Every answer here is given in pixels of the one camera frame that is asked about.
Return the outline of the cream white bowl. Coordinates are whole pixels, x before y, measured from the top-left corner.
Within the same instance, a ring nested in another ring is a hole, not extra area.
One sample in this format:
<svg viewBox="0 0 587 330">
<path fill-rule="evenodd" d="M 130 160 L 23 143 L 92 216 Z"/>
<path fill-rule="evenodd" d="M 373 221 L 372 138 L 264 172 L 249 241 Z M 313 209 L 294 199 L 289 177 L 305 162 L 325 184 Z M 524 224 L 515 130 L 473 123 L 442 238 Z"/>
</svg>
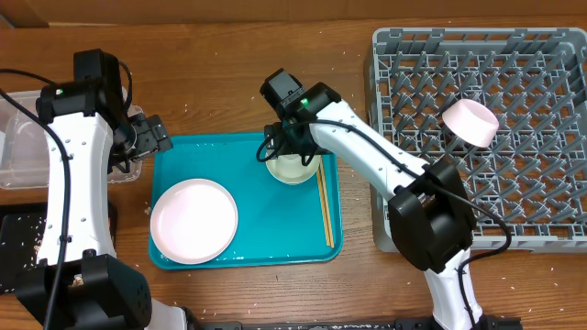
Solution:
<svg viewBox="0 0 587 330">
<path fill-rule="evenodd" d="M 311 179 L 321 162 L 320 156 L 315 156 L 310 163 L 302 164 L 302 157 L 297 154 L 280 155 L 276 159 L 265 162 L 270 174 L 279 182 L 296 185 Z"/>
</svg>

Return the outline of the pink small bowl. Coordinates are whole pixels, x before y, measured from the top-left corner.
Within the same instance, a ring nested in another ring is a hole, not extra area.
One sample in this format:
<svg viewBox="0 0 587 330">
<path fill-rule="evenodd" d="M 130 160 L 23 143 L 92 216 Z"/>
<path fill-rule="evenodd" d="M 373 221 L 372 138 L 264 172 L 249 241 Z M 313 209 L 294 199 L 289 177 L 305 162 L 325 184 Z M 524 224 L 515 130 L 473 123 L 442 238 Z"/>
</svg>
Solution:
<svg viewBox="0 0 587 330">
<path fill-rule="evenodd" d="M 441 117 L 452 133 L 479 148 L 489 147 L 499 128 L 493 112 L 471 99 L 458 100 Z"/>
</svg>

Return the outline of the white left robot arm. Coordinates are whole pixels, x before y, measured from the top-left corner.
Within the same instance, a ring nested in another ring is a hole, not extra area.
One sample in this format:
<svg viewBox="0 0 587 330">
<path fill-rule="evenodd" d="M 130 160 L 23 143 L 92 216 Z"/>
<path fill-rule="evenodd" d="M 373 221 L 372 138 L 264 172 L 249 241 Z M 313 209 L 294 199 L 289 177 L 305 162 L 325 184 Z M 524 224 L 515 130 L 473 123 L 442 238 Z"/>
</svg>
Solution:
<svg viewBox="0 0 587 330">
<path fill-rule="evenodd" d="M 50 154 L 48 212 L 39 264 L 16 297 L 46 329 L 195 329 L 191 312 L 152 299 L 145 277 L 121 262 L 108 220 L 107 172 L 160 151 L 145 116 L 129 117 L 119 81 L 85 78 L 41 90 L 35 120 Z"/>
</svg>

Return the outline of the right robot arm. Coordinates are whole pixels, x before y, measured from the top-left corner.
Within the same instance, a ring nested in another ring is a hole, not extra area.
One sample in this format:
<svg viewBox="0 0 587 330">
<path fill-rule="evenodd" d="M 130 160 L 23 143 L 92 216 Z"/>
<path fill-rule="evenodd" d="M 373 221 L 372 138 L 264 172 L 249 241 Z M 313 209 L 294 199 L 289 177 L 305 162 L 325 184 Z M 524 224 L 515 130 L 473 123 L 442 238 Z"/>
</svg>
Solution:
<svg viewBox="0 0 587 330">
<path fill-rule="evenodd" d="M 393 243 L 424 272 L 435 325 L 481 328 L 483 312 L 466 264 L 476 219 L 455 166 L 430 164 L 399 149 L 321 82 L 306 90 L 282 73 L 260 93 L 279 117 L 265 127 L 257 152 L 270 174 L 297 184 L 317 174 L 321 154 L 345 160 L 386 198 Z"/>
</svg>

